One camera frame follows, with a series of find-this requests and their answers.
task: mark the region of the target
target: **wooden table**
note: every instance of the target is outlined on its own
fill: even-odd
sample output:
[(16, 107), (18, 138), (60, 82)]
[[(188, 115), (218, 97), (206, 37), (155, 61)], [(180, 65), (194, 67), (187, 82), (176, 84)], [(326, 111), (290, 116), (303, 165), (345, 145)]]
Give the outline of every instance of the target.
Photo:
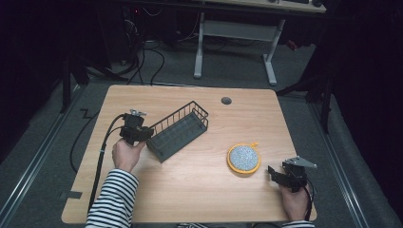
[[(229, 97), (232, 104), (222, 104)], [(140, 180), (134, 222), (258, 222), (287, 220), (281, 194), (270, 181), (267, 165), (280, 171), (281, 162), (296, 155), (276, 93), (269, 89), (113, 85), (86, 148), (62, 219), (85, 223), (86, 210), (103, 138), (112, 120), (130, 108), (147, 113), (149, 126), (190, 101), (208, 113), (208, 129), (195, 141), (160, 163), (144, 148), (133, 174)], [(115, 126), (123, 125), (118, 121)], [(113, 168), (113, 133), (107, 142), (98, 194)], [(226, 163), (228, 149), (237, 143), (258, 143), (258, 171), (242, 176)], [(317, 213), (313, 210), (312, 219)]]

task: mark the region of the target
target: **table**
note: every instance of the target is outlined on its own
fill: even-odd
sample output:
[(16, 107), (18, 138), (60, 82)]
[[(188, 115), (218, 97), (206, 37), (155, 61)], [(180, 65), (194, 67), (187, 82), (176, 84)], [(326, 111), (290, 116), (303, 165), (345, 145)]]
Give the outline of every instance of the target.
[[(229, 97), (232, 104), (223, 104)], [(208, 129), (195, 141), (160, 163), (144, 148), (133, 174), (140, 180), (133, 221), (138, 222), (258, 222), (287, 220), (281, 194), (270, 181), (267, 165), (280, 171), (281, 162), (296, 155), (276, 93), (270, 89), (113, 85), (106, 94), (97, 123), (78, 170), (62, 220), (85, 223), (99, 149), (112, 120), (130, 108), (146, 112), (152, 125), (190, 101), (208, 113)], [(100, 184), (113, 168), (107, 143)], [(226, 163), (228, 149), (237, 143), (258, 143), (261, 165), (243, 176)], [(317, 216), (314, 208), (312, 219)]]
[[(213, 4), (229, 4), (240, 5), (245, 7), (255, 7), (264, 9), (276, 9), (276, 10), (294, 10), (304, 11), (311, 13), (324, 13), (326, 8), (324, 6), (315, 7), (312, 2), (309, 4), (300, 4), (288, 1), (276, 1), (270, 3), (267, 0), (203, 0), (203, 3)], [(204, 13), (201, 14), (200, 26), (199, 26), (199, 42), (198, 51), (196, 53), (196, 63), (194, 77), (200, 78), (202, 76), (202, 58), (203, 58), (203, 36), (221, 36), (229, 38), (258, 40), (264, 42), (270, 42), (270, 47), (263, 54), (263, 63), (266, 68), (267, 78), (271, 86), (277, 85), (275, 72), (272, 66), (272, 58), (278, 44), (278, 39), (281, 35), (285, 19), (281, 18), (277, 26), (259, 26), (243, 23), (223, 22), (216, 20), (204, 20)]]

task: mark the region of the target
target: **gray carpet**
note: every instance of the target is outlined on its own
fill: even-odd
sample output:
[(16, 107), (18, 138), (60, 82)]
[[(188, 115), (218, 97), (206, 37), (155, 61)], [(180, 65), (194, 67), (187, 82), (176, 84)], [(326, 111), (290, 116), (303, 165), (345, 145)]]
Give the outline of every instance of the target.
[[(195, 47), (191, 43), (176, 48), (160, 45), (155, 48), (164, 56), (162, 70), (154, 79), (155, 86), (181, 84), (191, 86), (270, 88), (280, 90), (297, 82), (315, 47), (302, 47), (296, 51), (279, 46), (273, 59), (274, 71), (278, 77), (278, 86), (268, 85), (264, 65), (259, 55), (234, 51), (239, 47), (227, 46), (220, 51), (206, 51), (204, 55), (203, 75), (193, 78)], [(162, 57), (153, 52), (145, 52), (142, 78), (145, 83), (162, 63)], [(115, 66), (119, 71), (122, 66)], [(140, 84), (139, 76), (133, 85)], [(59, 133), (48, 149), (48, 156), (42, 168), (31, 184), (19, 207), (12, 215), (9, 227), (83, 227), (83, 224), (69, 225), (61, 221), (61, 215), (67, 200), (66, 193), (74, 182), (75, 173), (69, 163), (69, 153), (75, 138), (88, 122), (82, 109), (87, 109), (87, 116), (94, 115), (101, 107), (106, 90), (110, 85), (118, 84), (110, 80), (92, 77), (90, 84), (79, 89), (76, 103), (66, 116)], [(37, 152), (41, 142), (52, 124), (59, 118), (62, 89), (59, 85), (51, 99), (31, 120), (29, 129), (14, 147), (8, 158), (0, 165), (0, 205), (4, 205), (13, 188), (27, 169), (29, 162)], [(323, 140), (317, 119), (309, 104), (305, 103), (303, 93), (293, 92), (279, 97), (287, 126), (295, 144), (297, 153), (318, 165), (317, 170), (307, 170), (310, 180), (317, 190), (315, 206), (318, 217), (317, 227), (356, 227), (348, 204), (346, 203), (336, 174), (328, 156), (328, 146)], [(74, 165), (78, 167), (86, 149), (95, 120), (92, 121), (79, 138), (73, 150)], [(332, 112), (329, 119), (330, 135), (349, 180), (357, 192), (357, 198), (371, 227), (402, 227), (401, 222), (390, 208), (374, 180), (371, 171), (359, 155), (351, 139), (348, 128), (332, 100)], [(245, 227), (246, 224), (227, 224), (228, 227)], [(172, 227), (173, 224), (137, 224), (136, 227)]]

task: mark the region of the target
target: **dark background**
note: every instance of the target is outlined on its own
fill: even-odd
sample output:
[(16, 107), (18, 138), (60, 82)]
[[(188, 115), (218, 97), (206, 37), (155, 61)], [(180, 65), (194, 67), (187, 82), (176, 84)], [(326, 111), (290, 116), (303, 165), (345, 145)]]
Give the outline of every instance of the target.
[[(402, 1), (328, 2), (325, 6), (329, 14), (354, 16), (356, 20), (347, 25), (331, 25), (325, 32), (321, 25), (290, 20), (280, 42), (317, 45), (301, 80), (325, 72), (329, 63), (337, 61), (333, 93), (363, 158), (402, 219), (403, 184), (396, 178), (403, 171), (398, 159), (403, 140), (399, 113), (403, 85)], [(1, 5), (3, 161), (32, 115), (60, 82), (63, 61), (71, 51), (103, 67), (129, 57), (122, 35), (124, 26), (116, 24), (122, 19), (116, 5), (94, 8), (48, 1), (2, 1)], [(192, 29), (194, 18), (194, 12), (171, 10), (153, 18), (154, 21), (143, 22), (143, 29), (173, 45), (180, 38), (176, 29), (186, 34)], [(333, 58), (338, 51), (338, 58)]]

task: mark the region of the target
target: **round sponge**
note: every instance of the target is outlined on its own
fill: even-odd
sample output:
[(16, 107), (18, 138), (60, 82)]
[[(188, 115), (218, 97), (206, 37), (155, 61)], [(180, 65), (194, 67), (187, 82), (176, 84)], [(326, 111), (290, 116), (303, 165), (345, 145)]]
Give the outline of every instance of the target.
[(236, 144), (228, 151), (228, 165), (237, 173), (252, 174), (260, 166), (260, 155), (256, 150), (257, 143)]

